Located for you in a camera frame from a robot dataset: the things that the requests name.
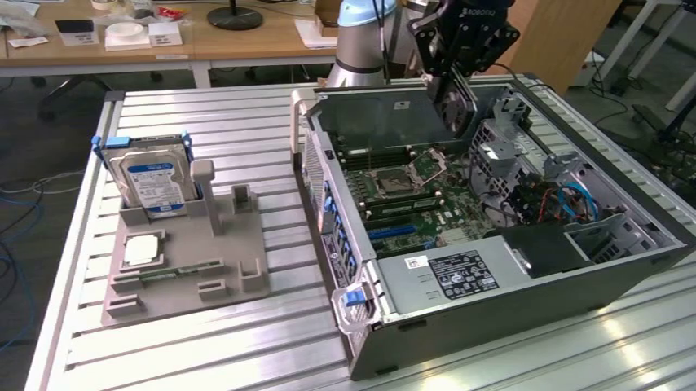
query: aluminum extrusion table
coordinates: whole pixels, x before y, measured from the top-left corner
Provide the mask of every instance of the aluminum extrusion table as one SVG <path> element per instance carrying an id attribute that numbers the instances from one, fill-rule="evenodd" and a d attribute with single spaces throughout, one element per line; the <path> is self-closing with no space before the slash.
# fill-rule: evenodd
<path id="1" fill-rule="evenodd" d="M 213 160 L 216 191 L 248 182 L 259 193 L 272 294 L 134 326 L 101 327 L 120 198 L 92 156 L 26 389 L 693 389 L 693 258 L 601 310 L 375 379 L 348 380 L 289 167 L 289 92 L 309 86 L 132 92 L 105 102 L 97 134 L 145 136 L 186 130 L 196 158 Z M 538 95 L 696 231 L 694 211 L 681 199 L 554 93 L 539 90 Z M 539 118 L 532 122 L 531 131 L 546 145 L 555 152 L 567 149 L 555 130 Z"/>

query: white box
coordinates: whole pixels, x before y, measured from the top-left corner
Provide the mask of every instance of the white box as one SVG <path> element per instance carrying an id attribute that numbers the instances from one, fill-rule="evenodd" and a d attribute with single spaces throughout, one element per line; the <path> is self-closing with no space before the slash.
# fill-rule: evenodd
<path id="1" fill-rule="evenodd" d="M 148 35 L 152 46 L 173 46 L 182 44 L 177 23 L 148 24 Z"/>
<path id="2" fill-rule="evenodd" d="M 601 68 L 603 63 L 605 58 L 599 54 L 590 51 L 587 57 L 584 58 L 584 62 L 582 63 L 579 73 L 576 73 L 575 80 L 570 83 L 570 87 L 586 86 L 594 74 L 597 73 L 597 69 Z"/>
<path id="3" fill-rule="evenodd" d="M 141 37 L 126 40 L 106 35 L 104 39 L 104 49 L 106 49 L 106 51 L 132 51 L 134 49 L 148 49 L 150 47 L 146 34 L 142 34 Z"/>

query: red object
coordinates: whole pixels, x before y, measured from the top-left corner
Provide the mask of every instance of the red object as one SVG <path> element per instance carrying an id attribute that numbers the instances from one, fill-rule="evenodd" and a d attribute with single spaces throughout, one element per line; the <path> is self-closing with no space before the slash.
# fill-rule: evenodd
<path id="1" fill-rule="evenodd" d="M 178 20 L 185 15 L 185 10 L 170 8 L 170 7 L 162 7 L 156 6 L 156 13 L 158 16 L 164 16 L 165 18 L 170 20 Z"/>

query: desk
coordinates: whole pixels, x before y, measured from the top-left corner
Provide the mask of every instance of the desk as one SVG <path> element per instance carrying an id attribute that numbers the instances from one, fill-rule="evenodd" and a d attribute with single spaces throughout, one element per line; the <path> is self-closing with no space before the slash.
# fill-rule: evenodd
<path id="1" fill-rule="evenodd" d="M 510 77 L 487 77 L 510 81 Z M 412 80 L 395 80 L 395 83 Z M 522 77 L 528 85 L 536 80 Z M 313 84 L 128 92 L 105 102 L 96 134 L 189 131 L 212 159 L 213 191 L 259 195 L 272 294 L 222 308 L 106 329 L 100 324 L 118 192 L 90 154 L 37 340 L 26 390 L 689 389 L 696 383 L 696 261 L 639 283 L 601 310 L 375 379 L 351 382 L 289 165 L 289 93 Z M 535 94 L 696 231 L 696 211 L 550 90 Z M 534 116 L 552 152 L 568 145 Z"/>
<path id="2" fill-rule="evenodd" d="M 264 5 L 283 11 L 308 14 L 311 7 L 297 4 Z M 37 18 L 51 32 L 49 42 L 14 49 L 2 45 L 0 51 L 0 77 L 74 75 L 92 73 L 162 71 L 188 69 L 197 88 L 209 87 L 206 71 L 210 68 L 279 64 L 327 64 L 333 50 L 312 51 L 301 44 L 291 15 L 259 9 L 263 25 L 244 32 L 216 29 L 205 21 L 209 10 L 221 5 L 185 4 L 192 24 L 182 26 L 181 46 L 162 46 L 137 51 L 104 50 L 102 43 L 89 46 L 64 46 L 57 37 L 54 20 L 89 19 L 105 12 L 96 11 L 84 0 L 64 3 L 41 3 Z M 100 27 L 100 40 L 104 39 Z M 6 39 L 17 38 L 6 32 Z"/>

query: gray 3d-printed holder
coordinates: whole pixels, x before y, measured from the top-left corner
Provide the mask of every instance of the gray 3d-printed holder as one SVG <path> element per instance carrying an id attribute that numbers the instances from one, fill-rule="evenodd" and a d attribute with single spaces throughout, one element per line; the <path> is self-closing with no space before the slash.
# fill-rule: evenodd
<path id="1" fill-rule="evenodd" d="M 101 323 L 137 323 L 268 295 L 265 249 L 257 200 L 248 185 L 213 195 L 213 164 L 190 163 L 201 198 L 185 202 L 186 215 L 149 220 L 142 208 L 120 210 Z M 152 262 L 124 263 L 125 242 L 157 238 Z"/>

